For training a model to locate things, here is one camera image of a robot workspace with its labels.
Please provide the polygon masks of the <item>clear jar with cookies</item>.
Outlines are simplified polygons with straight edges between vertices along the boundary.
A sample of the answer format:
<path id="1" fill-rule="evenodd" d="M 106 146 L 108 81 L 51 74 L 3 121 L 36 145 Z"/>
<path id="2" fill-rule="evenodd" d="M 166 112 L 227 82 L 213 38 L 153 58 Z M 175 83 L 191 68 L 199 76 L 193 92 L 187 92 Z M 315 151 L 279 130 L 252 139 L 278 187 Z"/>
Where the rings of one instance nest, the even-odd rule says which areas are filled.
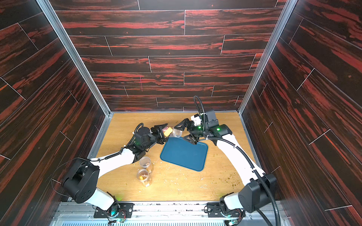
<path id="1" fill-rule="evenodd" d="M 174 127 L 166 126 L 162 129 L 162 133 L 164 137 L 177 137 L 176 129 L 174 129 Z"/>

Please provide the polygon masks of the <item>clear jar lid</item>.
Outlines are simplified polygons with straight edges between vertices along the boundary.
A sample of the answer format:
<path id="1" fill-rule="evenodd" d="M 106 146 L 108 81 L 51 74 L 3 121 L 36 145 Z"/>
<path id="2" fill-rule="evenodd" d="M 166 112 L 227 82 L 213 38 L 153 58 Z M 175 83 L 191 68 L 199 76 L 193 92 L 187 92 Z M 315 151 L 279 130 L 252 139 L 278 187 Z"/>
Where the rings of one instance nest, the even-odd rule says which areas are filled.
<path id="1" fill-rule="evenodd" d="M 182 137 L 183 131 L 173 128 L 170 137 Z"/>

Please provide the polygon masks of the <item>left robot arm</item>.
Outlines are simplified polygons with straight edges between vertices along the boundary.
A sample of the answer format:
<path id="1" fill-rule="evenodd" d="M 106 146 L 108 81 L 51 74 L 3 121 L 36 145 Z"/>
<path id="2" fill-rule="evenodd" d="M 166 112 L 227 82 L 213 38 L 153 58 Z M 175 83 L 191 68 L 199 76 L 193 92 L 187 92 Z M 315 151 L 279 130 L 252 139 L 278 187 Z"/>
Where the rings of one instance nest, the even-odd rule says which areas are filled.
<path id="1" fill-rule="evenodd" d="M 61 186 L 65 190 L 64 196 L 71 197 L 76 203 L 89 203 L 104 211 L 107 218 L 116 218 L 120 212 L 118 200 L 109 193 L 97 188 L 98 179 L 125 165 L 139 161 L 155 144 L 164 144 L 168 141 L 172 128 L 166 123 L 155 125 L 152 128 L 140 123 L 133 137 L 120 151 L 100 158 L 74 158 L 69 161 L 66 175 Z"/>

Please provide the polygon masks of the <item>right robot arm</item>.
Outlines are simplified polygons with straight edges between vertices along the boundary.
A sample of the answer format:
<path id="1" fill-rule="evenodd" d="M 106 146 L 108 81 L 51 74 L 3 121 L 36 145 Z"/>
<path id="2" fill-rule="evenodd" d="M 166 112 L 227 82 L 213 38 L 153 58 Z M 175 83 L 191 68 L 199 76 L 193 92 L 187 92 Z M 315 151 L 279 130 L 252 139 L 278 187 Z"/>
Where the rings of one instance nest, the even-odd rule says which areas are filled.
<path id="1" fill-rule="evenodd" d="M 242 219 L 247 212 L 256 211 L 270 226 L 271 221 L 260 209 L 271 204 L 275 224 L 281 225 L 280 212 L 274 197 L 277 184 L 275 176 L 266 174 L 251 160 L 237 142 L 231 129 L 225 124 L 219 124 L 213 110 L 205 110 L 200 97 L 194 96 L 193 100 L 198 114 L 190 119 L 184 119 L 176 125 L 176 129 L 187 130 L 189 134 L 183 139 L 193 145 L 201 140 L 211 140 L 227 156 L 244 185 L 238 193 L 230 193 L 220 198 L 218 209 L 221 214 L 229 217 L 236 211 L 239 219 Z"/>

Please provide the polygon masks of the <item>middle clear jar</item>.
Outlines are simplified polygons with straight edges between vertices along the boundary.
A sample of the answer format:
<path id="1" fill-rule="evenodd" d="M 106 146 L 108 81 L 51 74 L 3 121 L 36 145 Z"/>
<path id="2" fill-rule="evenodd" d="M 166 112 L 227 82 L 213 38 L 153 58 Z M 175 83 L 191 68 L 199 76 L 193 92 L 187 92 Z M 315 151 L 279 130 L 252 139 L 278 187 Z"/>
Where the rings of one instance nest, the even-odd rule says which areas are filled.
<path id="1" fill-rule="evenodd" d="M 148 173 L 152 173 L 153 172 L 153 169 L 154 169 L 154 166 L 153 166 L 153 163 L 151 161 L 151 159 L 147 156 L 144 156 L 142 157 L 140 160 L 139 160 L 139 163 L 140 163 L 140 166 L 144 169 L 146 169 L 148 171 Z"/>

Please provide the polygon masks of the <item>near clear jar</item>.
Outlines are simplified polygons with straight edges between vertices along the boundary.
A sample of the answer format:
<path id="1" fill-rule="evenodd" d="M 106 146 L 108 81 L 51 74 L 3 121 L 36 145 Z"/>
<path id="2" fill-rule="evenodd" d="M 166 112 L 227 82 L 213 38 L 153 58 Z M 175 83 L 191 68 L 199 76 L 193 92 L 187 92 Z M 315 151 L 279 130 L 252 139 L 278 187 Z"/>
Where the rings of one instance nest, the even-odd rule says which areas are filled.
<path id="1" fill-rule="evenodd" d="M 140 169 L 137 172 L 136 178 L 145 186 L 149 187 L 152 184 L 152 175 L 146 169 Z"/>

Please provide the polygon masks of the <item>yellow square cookie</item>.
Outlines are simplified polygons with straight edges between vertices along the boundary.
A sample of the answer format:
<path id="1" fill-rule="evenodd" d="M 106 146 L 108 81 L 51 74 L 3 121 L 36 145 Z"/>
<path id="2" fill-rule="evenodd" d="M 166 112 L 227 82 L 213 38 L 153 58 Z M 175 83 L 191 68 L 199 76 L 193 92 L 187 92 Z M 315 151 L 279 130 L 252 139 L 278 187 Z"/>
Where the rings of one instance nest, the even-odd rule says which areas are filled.
<path id="1" fill-rule="evenodd" d="M 173 128 L 172 127 L 165 127 L 163 129 L 163 134 L 164 134 L 165 137 L 169 137 L 172 133 L 173 133 Z"/>

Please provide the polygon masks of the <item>teal plastic tray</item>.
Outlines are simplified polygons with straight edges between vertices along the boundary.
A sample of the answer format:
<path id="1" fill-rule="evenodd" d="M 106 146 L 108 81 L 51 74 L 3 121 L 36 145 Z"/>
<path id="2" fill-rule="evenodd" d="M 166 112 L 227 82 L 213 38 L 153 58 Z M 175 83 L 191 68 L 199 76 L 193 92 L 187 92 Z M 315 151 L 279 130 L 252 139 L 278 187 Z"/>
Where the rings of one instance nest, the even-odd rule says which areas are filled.
<path id="1" fill-rule="evenodd" d="M 202 171 L 205 166 L 208 145 L 198 142 L 193 145 L 182 138 L 171 137 L 166 142 L 161 160 L 179 165 L 191 170 Z"/>

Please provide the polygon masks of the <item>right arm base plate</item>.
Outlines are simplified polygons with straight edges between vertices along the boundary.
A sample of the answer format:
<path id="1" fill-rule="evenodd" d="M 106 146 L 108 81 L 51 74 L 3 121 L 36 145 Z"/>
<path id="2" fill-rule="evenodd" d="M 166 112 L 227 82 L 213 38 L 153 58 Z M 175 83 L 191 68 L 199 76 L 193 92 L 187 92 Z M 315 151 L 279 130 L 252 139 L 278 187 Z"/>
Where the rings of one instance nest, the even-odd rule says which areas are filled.
<path id="1" fill-rule="evenodd" d="M 230 210 L 220 202 L 208 202 L 204 207 L 204 213 L 209 218 L 244 218 L 246 215 L 243 209 Z"/>

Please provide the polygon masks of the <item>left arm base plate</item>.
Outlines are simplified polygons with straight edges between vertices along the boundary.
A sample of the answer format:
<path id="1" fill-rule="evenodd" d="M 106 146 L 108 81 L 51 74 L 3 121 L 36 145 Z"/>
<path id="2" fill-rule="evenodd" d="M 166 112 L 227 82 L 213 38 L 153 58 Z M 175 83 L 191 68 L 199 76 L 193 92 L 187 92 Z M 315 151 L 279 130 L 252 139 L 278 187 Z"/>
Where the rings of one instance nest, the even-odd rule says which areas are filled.
<path id="1" fill-rule="evenodd" d="M 94 218 L 131 218 L 133 213 L 133 207 L 134 203 L 132 202 L 114 203 L 106 211 L 97 207 L 94 213 Z"/>

